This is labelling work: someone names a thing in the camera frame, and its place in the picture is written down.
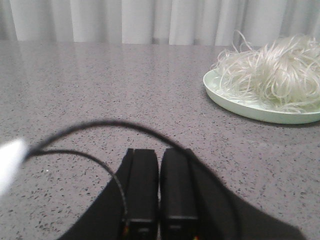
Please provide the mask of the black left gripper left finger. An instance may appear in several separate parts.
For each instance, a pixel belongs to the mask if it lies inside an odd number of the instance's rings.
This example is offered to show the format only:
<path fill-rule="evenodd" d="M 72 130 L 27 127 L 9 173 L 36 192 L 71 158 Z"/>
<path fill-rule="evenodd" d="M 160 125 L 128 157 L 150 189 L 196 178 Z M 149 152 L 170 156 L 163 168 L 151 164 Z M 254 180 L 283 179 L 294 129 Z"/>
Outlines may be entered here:
<path fill-rule="evenodd" d="M 92 205 L 60 239 L 154 240 L 158 232 L 158 161 L 151 149 L 129 148 L 116 172 L 125 193 L 129 226 L 122 198 L 111 180 Z"/>

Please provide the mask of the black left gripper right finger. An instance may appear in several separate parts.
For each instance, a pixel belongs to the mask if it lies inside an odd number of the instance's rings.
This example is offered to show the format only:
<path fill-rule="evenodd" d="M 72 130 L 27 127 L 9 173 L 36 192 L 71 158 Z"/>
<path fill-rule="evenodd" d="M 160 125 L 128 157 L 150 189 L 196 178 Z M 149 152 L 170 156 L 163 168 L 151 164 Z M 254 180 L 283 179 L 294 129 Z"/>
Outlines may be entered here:
<path fill-rule="evenodd" d="M 303 240 L 301 231 L 250 205 L 213 172 L 173 148 L 160 170 L 160 235 L 163 240 Z"/>

